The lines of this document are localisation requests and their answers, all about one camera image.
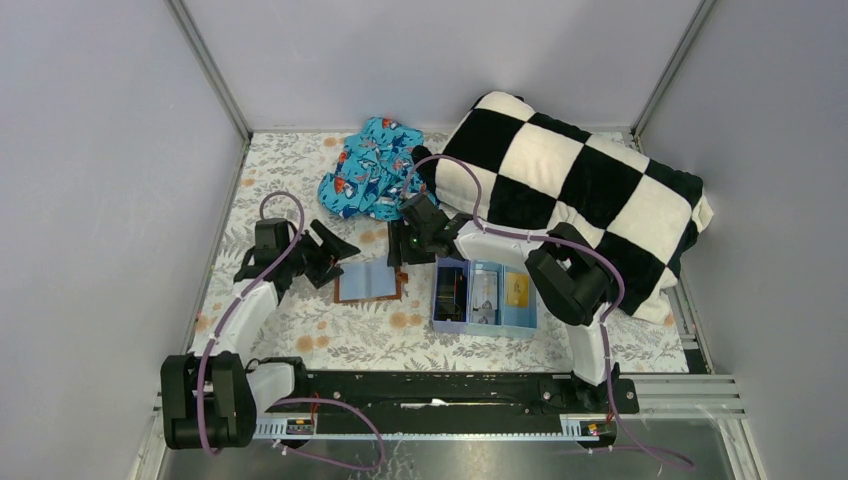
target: storage box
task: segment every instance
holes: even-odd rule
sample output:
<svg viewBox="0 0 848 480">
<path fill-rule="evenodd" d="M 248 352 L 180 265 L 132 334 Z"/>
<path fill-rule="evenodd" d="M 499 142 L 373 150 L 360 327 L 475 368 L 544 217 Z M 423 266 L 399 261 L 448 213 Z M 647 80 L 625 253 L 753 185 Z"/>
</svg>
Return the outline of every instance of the storage box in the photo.
<svg viewBox="0 0 848 480">
<path fill-rule="evenodd" d="M 536 288 L 527 272 L 439 258 L 435 277 L 433 330 L 514 338 L 536 332 Z"/>
</svg>

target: blue cloth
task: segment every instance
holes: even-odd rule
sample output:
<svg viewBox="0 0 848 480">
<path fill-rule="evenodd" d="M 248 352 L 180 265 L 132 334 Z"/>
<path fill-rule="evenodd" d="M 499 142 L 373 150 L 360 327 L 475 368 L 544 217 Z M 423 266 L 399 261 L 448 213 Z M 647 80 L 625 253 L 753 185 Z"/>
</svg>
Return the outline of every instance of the blue cloth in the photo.
<svg viewBox="0 0 848 480">
<path fill-rule="evenodd" d="M 412 149 L 424 142 L 420 131 L 387 118 L 374 117 L 356 135 L 345 139 L 335 172 L 318 186 L 318 199 L 330 211 L 349 218 L 366 214 L 378 220 L 401 218 L 400 190 L 413 166 Z M 416 172 L 410 193 L 426 190 Z M 427 193 L 436 203 L 436 197 Z"/>
</svg>

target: light blue notebook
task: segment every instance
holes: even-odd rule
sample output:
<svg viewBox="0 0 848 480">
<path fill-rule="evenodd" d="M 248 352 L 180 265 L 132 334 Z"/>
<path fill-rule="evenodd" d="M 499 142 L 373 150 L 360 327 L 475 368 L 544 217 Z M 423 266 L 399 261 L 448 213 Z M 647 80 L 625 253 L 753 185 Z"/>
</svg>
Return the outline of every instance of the light blue notebook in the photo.
<svg viewBox="0 0 848 480">
<path fill-rule="evenodd" d="M 386 257 L 370 262 L 339 265 L 345 273 L 339 277 L 339 301 L 397 295 L 395 269 L 386 265 Z"/>
</svg>

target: cable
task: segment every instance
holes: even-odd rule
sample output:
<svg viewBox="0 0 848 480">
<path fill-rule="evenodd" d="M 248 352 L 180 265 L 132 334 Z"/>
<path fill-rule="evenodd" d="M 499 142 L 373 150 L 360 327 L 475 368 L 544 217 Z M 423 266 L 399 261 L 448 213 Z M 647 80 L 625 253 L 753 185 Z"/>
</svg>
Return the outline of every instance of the cable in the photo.
<svg viewBox="0 0 848 480">
<path fill-rule="evenodd" d="M 239 295 L 233 300 L 233 303 L 227 308 L 224 312 L 224 315 L 221 317 L 221 321 L 218 322 L 218 326 L 215 327 L 214 333 L 210 336 L 209 341 L 206 343 L 206 348 L 203 350 L 203 355 L 200 357 L 200 366 L 197 368 L 197 429 L 200 434 L 200 445 L 203 447 L 203 451 L 206 452 L 210 457 L 214 457 L 221 452 L 220 449 L 213 450 L 212 446 L 209 445 L 209 437 L 206 431 L 206 409 L 203 404 L 203 384 L 206 379 L 206 365 L 209 363 L 209 355 L 212 353 L 212 348 L 215 347 L 217 343 L 217 339 L 221 336 L 221 332 L 224 331 L 224 326 L 226 326 L 227 321 L 233 315 L 233 312 L 236 311 L 236 308 L 241 304 L 242 300 L 250 293 L 251 290 L 256 288 L 260 282 L 262 282 L 268 274 L 274 271 L 280 263 L 291 253 L 294 246 L 300 240 L 301 235 L 303 235 L 303 224 L 304 218 L 306 214 L 303 211 L 303 205 L 300 203 L 300 200 L 297 199 L 294 195 L 289 192 L 277 191 L 271 194 L 268 194 L 264 199 L 262 199 L 262 203 L 259 204 L 259 216 L 261 218 L 265 218 L 263 214 L 263 210 L 265 204 L 271 198 L 284 196 L 290 198 L 295 205 L 297 206 L 298 213 L 300 218 L 298 219 L 298 227 L 297 231 L 294 235 L 294 238 L 289 242 L 289 246 L 283 251 L 283 253 L 277 257 L 274 262 L 268 266 L 262 273 L 259 274 L 252 282 L 250 282 L 244 290 L 239 293 Z"/>
<path fill-rule="evenodd" d="M 369 420 L 368 417 L 366 417 L 365 414 L 360 412 L 359 409 L 357 409 L 356 407 L 353 407 L 353 406 L 351 406 L 347 403 L 344 403 L 344 402 L 340 402 L 338 400 L 333 400 L 331 398 L 281 398 L 280 400 L 277 400 L 277 403 L 275 403 L 273 406 L 279 407 L 281 405 L 291 405 L 291 404 L 298 404 L 298 403 L 313 403 L 313 404 L 334 405 L 336 407 L 344 408 L 345 410 L 347 410 L 347 411 L 353 413 L 354 415 L 356 415 L 357 417 L 359 417 L 359 419 L 362 420 L 362 422 L 365 423 L 365 425 L 367 425 L 369 429 L 371 429 L 371 432 L 374 433 L 374 436 L 377 437 L 377 446 L 380 449 L 380 458 L 376 462 L 374 462 L 372 465 L 363 467 L 361 465 L 354 465 L 352 463 L 340 462 L 338 460 L 334 460 L 332 458 L 324 457 L 322 455 L 316 455 L 314 453 L 309 453 L 309 452 L 301 452 L 300 450 L 288 449 L 286 447 L 283 447 L 283 455 L 285 455 L 286 452 L 291 452 L 295 455 L 300 455 L 301 457 L 311 458 L 312 460 L 318 460 L 319 462 L 329 463 L 330 465 L 348 468 L 350 470 L 356 470 L 356 471 L 359 471 L 359 472 L 370 472 L 372 470 L 377 470 L 378 468 L 380 468 L 380 466 L 383 464 L 383 462 L 386 461 L 386 445 L 383 443 L 383 436 L 380 435 L 380 432 L 377 430 L 377 427 L 374 425 L 374 423 L 371 422 L 371 420 Z"/>
<path fill-rule="evenodd" d="M 551 242 L 551 243 L 555 243 L 557 245 L 561 245 L 561 246 L 564 246 L 564 247 L 572 248 L 574 250 L 578 250 L 578 251 L 583 252 L 587 255 L 591 255 L 593 258 L 595 258 L 615 278 L 615 282 L 618 285 L 618 296 L 610 304 L 610 306 L 606 310 L 604 310 L 603 313 L 601 313 L 601 317 L 600 317 L 600 320 L 599 320 L 600 325 L 601 325 L 601 340 L 603 341 L 603 345 L 604 345 L 604 371 L 606 372 L 607 398 L 609 398 L 610 409 L 612 410 L 612 414 L 615 417 L 615 420 L 618 422 L 619 427 L 621 428 L 621 430 L 625 434 L 627 434 L 628 437 L 630 437 L 631 440 L 633 440 L 633 443 L 635 444 L 635 445 L 632 446 L 633 448 L 624 448 L 624 446 L 622 446 L 622 447 L 618 447 L 618 449 L 620 449 L 620 450 L 633 450 L 633 449 L 638 448 L 641 451 L 645 452 L 645 454 L 649 455 L 650 457 L 653 457 L 655 460 L 657 460 L 661 464 L 668 465 L 668 466 L 671 466 L 671 467 L 674 467 L 674 468 L 678 468 L 678 469 L 684 470 L 684 471 L 689 471 L 689 472 L 694 471 L 695 470 L 695 462 L 693 462 L 691 459 L 689 459 L 688 457 L 686 457 L 682 453 L 675 452 L 673 450 L 668 450 L 668 449 L 662 448 L 662 447 L 654 447 L 654 446 L 650 446 L 650 445 L 645 445 L 644 443 L 642 443 L 638 438 L 636 438 L 636 436 L 633 435 L 633 433 L 630 431 L 630 429 L 627 428 L 627 426 L 624 424 L 624 422 L 621 419 L 621 415 L 618 412 L 618 407 L 615 404 L 615 398 L 613 396 L 612 373 L 611 373 L 612 372 L 612 365 L 610 364 L 610 342 L 609 342 L 609 334 L 607 332 L 607 325 L 606 325 L 606 320 L 607 320 L 607 317 L 609 316 L 609 314 L 612 313 L 616 308 L 618 308 L 618 306 L 621 305 L 622 300 L 624 300 L 624 278 L 622 278 L 621 273 L 618 271 L 618 269 L 615 268 L 615 265 L 613 265 L 606 257 L 601 255 L 600 253 L 596 252 L 595 250 L 593 250 L 589 247 L 586 247 L 584 245 L 580 245 L 579 243 L 574 243 L 574 242 L 570 242 L 568 240 L 550 237 L 550 236 L 547 236 L 547 235 L 522 235 L 520 233 L 508 232 L 508 231 L 505 231 L 505 230 L 500 230 L 498 228 L 493 228 L 491 226 L 484 226 L 483 222 L 480 220 L 479 215 L 477 214 L 477 210 L 480 208 L 480 200 L 483 197 L 483 187 L 480 185 L 480 180 L 477 178 L 476 175 L 474 175 L 474 172 L 471 170 L 471 167 L 469 167 L 465 162 L 463 162 L 459 159 L 453 158 L 451 156 L 448 156 L 448 155 L 441 155 L 441 154 L 431 155 L 429 157 L 426 157 L 426 158 L 419 160 L 410 169 L 409 173 L 407 174 L 406 181 L 404 181 L 403 188 L 401 189 L 401 195 L 406 193 L 406 190 L 409 188 L 409 182 L 412 180 L 412 174 L 415 173 L 415 171 L 418 170 L 418 168 L 421 167 L 421 165 L 423 165 L 427 162 L 431 162 L 433 160 L 438 160 L 438 159 L 445 159 L 445 160 L 449 160 L 451 162 L 454 162 L 457 165 L 459 165 L 460 167 L 462 167 L 466 172 L 468 172 L 469 175 L 471 175 L 472 180 L 474 180 L 474 184 L 477 185 L 477 199 L 474 201 L 474 210 L 471 212 L 472 221 L 474 222 L 474 225 L 477 226 L 477 228 L 482 230 L 484 233 L 493 233 L 495 235 L 499 235 L 499 236 L 506 237 L 506 238 L 512 238 L 512 239 L 516 239 L 516 240 Z M 661 454 L 677 458 L 680 461 L 669 460 L 668 458 L 663 458 L 663 457 L 660 456 Z"/>
</svg>

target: yellow card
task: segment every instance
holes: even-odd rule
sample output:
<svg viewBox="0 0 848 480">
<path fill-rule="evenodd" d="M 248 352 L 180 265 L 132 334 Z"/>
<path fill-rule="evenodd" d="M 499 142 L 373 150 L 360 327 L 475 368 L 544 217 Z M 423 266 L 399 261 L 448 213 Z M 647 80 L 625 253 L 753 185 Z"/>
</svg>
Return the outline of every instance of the yellow card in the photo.
<svg viewBox="0 0 848 480">
<path fill-rule="evenodd" d="M 530 276 L 526 273 L 506 272 L 504 290 L 507 305 L 527 307 L 530 303 Z"/>
</svg>

